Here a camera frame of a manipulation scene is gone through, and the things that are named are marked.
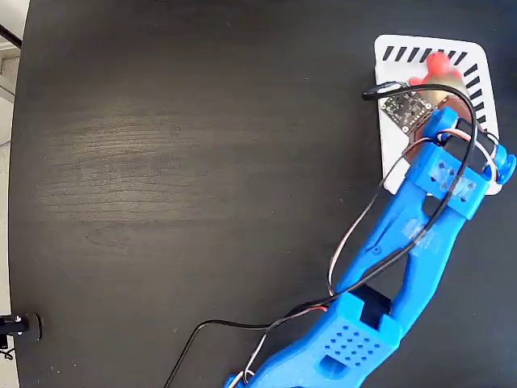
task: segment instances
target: dark wood grain surface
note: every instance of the dark wood grain surface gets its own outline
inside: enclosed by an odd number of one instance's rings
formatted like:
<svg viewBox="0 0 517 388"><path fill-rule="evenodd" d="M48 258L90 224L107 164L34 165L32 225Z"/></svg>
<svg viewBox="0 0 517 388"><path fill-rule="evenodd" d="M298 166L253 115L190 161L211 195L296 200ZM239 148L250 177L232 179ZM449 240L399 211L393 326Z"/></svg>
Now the dark wood grain surface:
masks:
<svg viewBox="0 0 517 388"><path fill-rule="evenodd" d="M376 108L360 100L380 34L481 44L517 150L516 9L34 0L9 259L13 309L38 312L44 338L17 344L21 386L160 387L200 320L269 322L325 295L329 255L380 178ZM366 387L515 386L516 194L511 182L464 228L434 300ZM310 321L279 329L259 362ZM174 387L222 387L256 340L208 329Z"/></svg>

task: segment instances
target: wire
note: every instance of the wire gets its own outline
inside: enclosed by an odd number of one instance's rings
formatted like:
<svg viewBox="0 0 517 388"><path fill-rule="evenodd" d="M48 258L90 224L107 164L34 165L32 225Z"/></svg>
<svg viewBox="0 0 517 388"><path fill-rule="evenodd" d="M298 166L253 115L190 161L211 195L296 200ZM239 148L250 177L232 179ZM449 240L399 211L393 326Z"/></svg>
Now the wire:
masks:
<svg viewBox="0 0 517 388"><path fill-rule="evenodd" d="M453 129L453 128L450 128L450 129L444 129L443 131L439 132L438 133L438 139L441 141L442 140L442 137L444 134L451 134L452 136L455 136L455 137L459 137L463 140L466 140L466 141L469 141L470 140L470 135L466 132L463 132L459 129ZM486 164L488 164L490 166L490 173L492 175L491 179L497 183L498 181L498 168L497 166L495 165L495 162L494 160L492 159L492 157L490 156L490 154L488 153L488 151L486 150L486 148L479 142L479 141L476 141L476 147L483 153L483 155L485 156L486 158Z"/></svg>
<svg viewBox="0 0 517 388"><path fill-rule="evenodd" d="M395 163L391 166L391 168L388 171L388 174L380 180L379 184L377 185L376 192L372 199L370 200L370 203L364 208L363 212L357 217L357 219L354 221L350 229L345 233L343 238L341 239L341 242L339 243L338 247L336 248L334 254L330 258L330 264L329 264L329 271L327 274L327 288L329 290L330 295L334 295L334 289L332 288L332 275L334 273L334 268L336 263L338 262L339 256L341 255L341 251L345 247L345 243L347 242L348 238L351 236L351 234L354 232L354 229L357 227L357 225L363 220L364 216L366 216L366 213L370 210L370 208L375 203L377 197L380 195L380 190L382 189L382 186L385 184L386 179L389 177L389 175L393 172L397 164L417 145L422 144L426 141L433 141L430 137L422 137L418 139L417 141L414 141L413 143L409 144L405 150L402 151L401 156L395 161Z"/></svg>
<svg viewBox="0 0 517 388"><path fill-rule="evenodd" d="M314 311L314 310L327 311L328 307L327 306L314 306L312 308L307 308L306 311L303 311L302 314L289 312L285 317L276 319L273 323L268 323L265 325L251 325L248 323L237 323L237 322L232 322L232 321L226 321L224 319L209 319L207 321L203 321L202 323L200 323L199 325L197 325L195 327L195 329L192 331L191 335L188 337L187 343L183 347L182 352L179 354L178 360L174 364L174 367L171 370L169 377L167 378L165 384L163 385L163 388L168 388L170 386L174 377L176 376L176 374L179 371L179 367L182 365L183 361L185 360L185 356L187 355L188 351L190 350L192 344L194 343L196 336L200 333L201 329L203 329L204 327L206 327L208 325L221 325L221 326L227 326L227 327L235 327L237 329L242 329L242 330L269 331L270 329L279 326L280 324L288 321L289 319L297 318L305 313L308 313L309 311Z"/></svg>
<svg viewBox="0 0 517 388"><path fill-rule="evenodd" d="M250 374L250 367L251 367L251 364L253 364L253 361L255 360L255 358L257 357L257 355L259 354L260 352L260 349L262 348L262 346L264 345L264 342L266 341L266 337L267 335L275 328L275 327L278 327L279 325L281 325L282 323L284 322L287 322L289 319L293 319L293 318L298 318L302 315L305 315L307 314L308 312L310 311L315 311L315 310L324 310L325 312L328 310L328 309L322 309L321 306L313 306L313 307L309 307L299 313L295 313L295 314L292 314L292 315L289 315L289 316L286 316L286 317L283 317L281 319L278 319L277 321L273 322L271 324L271 326L266 330L266 332L263 334L262 338L260 339L260 341L258 342L258 345L257 347L255 348L255 350L253 351L253 353L251 354L251 357L250 359L248 360L248 363L246 364L246 367L244 368L244 374L242 375L242 378L244 379L244 382L247 384L248 383L248 377L247 375Z"/></svg>
<svg viewBox="0 0 517 388"><path fill-rule="evenodd" d="M208 321L204 321L197 325L194 329L194 331L191 333L190 337L188 337L188 341L185 344L185 347L183 348L182 352L179 354L178 360L176 361L176 364L174 365L174 368L169 374L169 377L167 378L165 384L163 385L163 388L168 388L170 384L172 383L172 380L176 376L176 373L179 370L179 367L183 363L183 360L185 359L185 356L187 355L187 352L192 346L192 343L194 342L196 336L200 333L201 329L208 325L221 325L221 326L228 326L228 327L236 327L237 329L243 329L243 330L253 330L253 331L264 331L267 330L269 327L271 327L272 323L269 323L267 325L249 325L246 323L236 323L232 321L225 321L223 319L209 319Z"/></svg>

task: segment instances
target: white tray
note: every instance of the white tray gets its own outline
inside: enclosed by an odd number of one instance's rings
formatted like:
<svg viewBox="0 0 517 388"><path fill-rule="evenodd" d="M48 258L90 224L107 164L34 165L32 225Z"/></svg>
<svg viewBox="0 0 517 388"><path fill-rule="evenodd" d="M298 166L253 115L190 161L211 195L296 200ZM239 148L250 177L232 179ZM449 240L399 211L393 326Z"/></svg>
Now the white tray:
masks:
<svg viewBox="0 0 517 388"><path fill-rule="evenodd" d="M381 35L375 41L376 82L408 81L411 77L427 75L426 58L436 51L445 52L453 67L464 75L464 83L476 108L476 117L483 129L499 136L494 94L485 50L479 45L460 40L426 38L421 36ZM387 174L409 143L408 137L380 110L380 146L382 172ZM409 163L402 160L385 181L385 188L395 194L400 187ZM498 184L491 184L487 192L497 194Z"/></svg>

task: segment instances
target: table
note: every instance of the table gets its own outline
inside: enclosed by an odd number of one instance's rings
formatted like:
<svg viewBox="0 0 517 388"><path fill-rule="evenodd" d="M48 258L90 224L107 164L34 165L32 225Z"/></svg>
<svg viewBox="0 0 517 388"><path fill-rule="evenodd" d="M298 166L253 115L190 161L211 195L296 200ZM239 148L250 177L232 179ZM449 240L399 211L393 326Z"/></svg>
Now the table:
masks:
<svg viewBox="0 0 517 388"><path fill-rule="evenodd" d="M200 320L269 322L325 295L329 255L380 178L376 107L360 99L375 38L481 44L515 151L516 15L511 1L32 2L9 245L13 309L38 312L44 338L17 348L21 386L160 387ZM516 193L485 201L364 386L514 385ZM207 329L174 386L221 387L256 340Z"/></svg>

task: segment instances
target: blue 3d-printed part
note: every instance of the blue 3d-printed part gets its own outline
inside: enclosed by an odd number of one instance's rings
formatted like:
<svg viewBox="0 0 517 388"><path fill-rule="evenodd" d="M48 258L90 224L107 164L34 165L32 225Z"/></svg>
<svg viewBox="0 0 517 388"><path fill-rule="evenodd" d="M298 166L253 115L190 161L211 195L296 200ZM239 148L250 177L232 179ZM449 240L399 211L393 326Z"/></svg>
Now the blue 3d-printed part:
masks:
<svg viewBox="0 0 517 388"><path fill-rule="evenodd" d="M453 128L457 114L450 108L434 113L425 136ZM505 182L515 169L515 157L500 155L507 166ZM429 220L423 211L427 193L442 200L460 161L441 147L427 143L413 161L404 183L368 238L337 291L360 280L374 264L404 248ZM447 208L425 237L408 254L406 274L391 310L377 327L366 324L365 301L344 293L311 332L271 357L251 378L248 388L356 388L395 350L438 287L456 236L485 197L489 182L470 168L461 177ZM229 386L232 376L225 384ZM237 388L243 388L240 381Z"/></svg>

